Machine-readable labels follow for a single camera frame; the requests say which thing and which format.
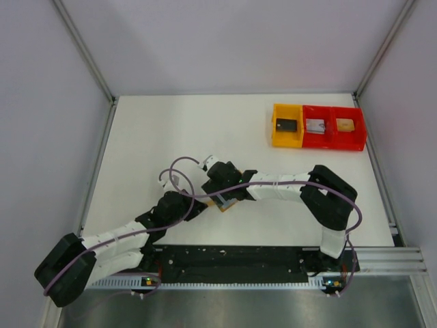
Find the yellow leather card holder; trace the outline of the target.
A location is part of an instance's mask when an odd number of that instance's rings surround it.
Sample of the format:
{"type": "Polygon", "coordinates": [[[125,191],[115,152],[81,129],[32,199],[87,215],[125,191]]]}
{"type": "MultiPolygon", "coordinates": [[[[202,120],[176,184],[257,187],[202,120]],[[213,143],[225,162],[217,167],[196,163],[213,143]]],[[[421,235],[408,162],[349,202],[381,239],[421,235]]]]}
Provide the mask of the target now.
{"type": "Polygon", "coordinates": [[[223,213],[226,210],[229,210],[232,206],[234,206],[237,203],[238,203],[237,199],[225,201],[224,204],[216,204],[213,200],[210,200],[210,201],[206,202],[206,205],[208,207],[216,207],[223,213]]]}

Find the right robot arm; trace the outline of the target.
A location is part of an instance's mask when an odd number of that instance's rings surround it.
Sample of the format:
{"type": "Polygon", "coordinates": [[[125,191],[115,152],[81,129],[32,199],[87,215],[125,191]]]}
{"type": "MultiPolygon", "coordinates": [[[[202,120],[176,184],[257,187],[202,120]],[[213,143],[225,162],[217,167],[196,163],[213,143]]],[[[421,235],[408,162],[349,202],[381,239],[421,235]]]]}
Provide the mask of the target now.
{"type": "Polygon", "coordinates": [[[208,181],[201,188],[222,210],[243,200],[285,200],[303,203],[322,226],[318,260],[329,271],[343,263],[346,228],[358,193],[324,165],[304,174],[239,171],[231,162],[209,156],[200,165],[208,181]]]}

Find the silver card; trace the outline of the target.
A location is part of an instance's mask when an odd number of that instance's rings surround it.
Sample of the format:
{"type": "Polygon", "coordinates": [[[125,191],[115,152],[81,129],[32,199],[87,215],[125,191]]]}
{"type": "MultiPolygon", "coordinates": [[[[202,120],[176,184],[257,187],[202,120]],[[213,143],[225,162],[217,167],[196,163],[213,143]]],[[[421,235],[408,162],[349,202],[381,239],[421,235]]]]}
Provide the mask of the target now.
{"type": "Polygon", "coordinates": [[[323,119],[306,119],[306,131],[312,134],[323,135],[325,133],[325,121],[323,119]]]}

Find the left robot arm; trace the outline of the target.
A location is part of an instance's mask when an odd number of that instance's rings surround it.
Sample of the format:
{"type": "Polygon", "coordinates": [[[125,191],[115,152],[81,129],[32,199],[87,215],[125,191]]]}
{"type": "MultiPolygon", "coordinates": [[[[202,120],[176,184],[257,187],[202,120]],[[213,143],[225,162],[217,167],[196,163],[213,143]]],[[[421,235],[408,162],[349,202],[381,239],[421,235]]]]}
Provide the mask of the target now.
{"type": "Polygon", "coordinates": [[[34,272],[44,296],[63,308],[100,279],[126,271],[147,271],[154,265],[154,243],[167,229],[190,221],[208,205],[176,191],[167,191],[157,205],[119,228],[92,236],[63,236],[34,272]]]}

